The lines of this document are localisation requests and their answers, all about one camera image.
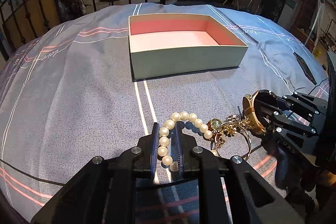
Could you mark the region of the tan strap black watch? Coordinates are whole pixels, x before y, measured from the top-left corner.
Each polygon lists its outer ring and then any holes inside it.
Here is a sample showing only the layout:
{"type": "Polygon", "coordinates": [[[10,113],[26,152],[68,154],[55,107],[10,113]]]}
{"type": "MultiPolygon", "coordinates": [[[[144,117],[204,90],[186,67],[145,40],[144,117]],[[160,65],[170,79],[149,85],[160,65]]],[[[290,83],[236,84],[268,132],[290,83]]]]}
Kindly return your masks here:
{"type": "Polygon", "coordinates": [[[249,130],[254,136],[270,133],[274,112],[278,112],[277,96],[270,90],[257,90],[243,97],[243,114],[250,121],[249,130]]]}

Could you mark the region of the gold jewelry cluster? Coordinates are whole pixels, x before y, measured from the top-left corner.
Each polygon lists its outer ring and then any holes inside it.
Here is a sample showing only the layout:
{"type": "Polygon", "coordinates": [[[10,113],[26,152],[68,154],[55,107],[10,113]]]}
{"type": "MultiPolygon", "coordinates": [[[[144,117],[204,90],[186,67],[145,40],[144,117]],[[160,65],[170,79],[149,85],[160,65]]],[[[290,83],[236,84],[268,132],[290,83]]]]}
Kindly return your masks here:
{"type": "Polygon", "coordinates": [[[211,152],[221,157],[219,150],[226,142],[224,137],[231,138],[236,134],[240,134],[244,137],[248,152],[246,156],[242,156],[243,159],[248,160],[252,153],[252,140],[249,136],[249,131],[252,128],[252,122],[248,118],[241,118],[238,115],[228,116],[224,121],[214,118],[207,122],[208,130],[203,134],[203,137],[210,141],[211,152]]]}

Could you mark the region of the black smartphone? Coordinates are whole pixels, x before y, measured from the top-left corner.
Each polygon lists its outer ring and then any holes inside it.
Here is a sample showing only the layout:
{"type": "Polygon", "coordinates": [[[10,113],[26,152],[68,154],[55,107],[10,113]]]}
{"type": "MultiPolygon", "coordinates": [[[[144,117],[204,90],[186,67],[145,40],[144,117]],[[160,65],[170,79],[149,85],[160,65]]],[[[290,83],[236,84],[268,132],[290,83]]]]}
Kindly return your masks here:
{"type": "Polygon", "coordinates": [[[295,56],[299,66],[301,67],[304,75],[306,76],[306,78],[312,82],[314,85],[317,84],[317,81],[315,80],[314,76],[313,76],[313,73],[311,72],[311,70],[309,69],[307,63],[305,62],[305,60],[300,56],[298,55],[296,52],[293,52],[293,55],[295,56]]]}

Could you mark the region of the grey-blue striped bed cover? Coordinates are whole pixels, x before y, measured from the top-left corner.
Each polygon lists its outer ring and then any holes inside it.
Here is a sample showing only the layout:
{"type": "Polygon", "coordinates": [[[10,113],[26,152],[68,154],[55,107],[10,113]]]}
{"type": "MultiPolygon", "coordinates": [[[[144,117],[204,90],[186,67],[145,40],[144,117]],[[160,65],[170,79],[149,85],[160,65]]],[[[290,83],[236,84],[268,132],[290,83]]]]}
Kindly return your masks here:
{"type": "Polygon", "coordinates": [[[92,157],[116,157],[174,112],[224,119],[260,89],[326,100],[327,75],[301,42],[258,15],[210,5],[112,6],[64,23],[19,49],[1,70],[1,191],[32,217],[92,157]],[[132,15],[212,16],[248,46],[236,69],[134,82],[128,42],[132,15]],[[313,73],[304,75],[293,52],[313,73]]]}

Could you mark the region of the pale green box pink interior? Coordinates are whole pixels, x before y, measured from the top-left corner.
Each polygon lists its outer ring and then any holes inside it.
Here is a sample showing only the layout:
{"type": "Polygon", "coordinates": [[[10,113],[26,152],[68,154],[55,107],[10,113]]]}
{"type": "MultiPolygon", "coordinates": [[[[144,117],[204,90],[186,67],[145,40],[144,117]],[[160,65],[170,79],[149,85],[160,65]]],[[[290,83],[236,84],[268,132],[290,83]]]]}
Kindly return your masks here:
{"type": "Polygon", "coordinates": [[[143,14],[129,17],[135,80],[237,68],[248,46],[209,15],[143,14]]]}

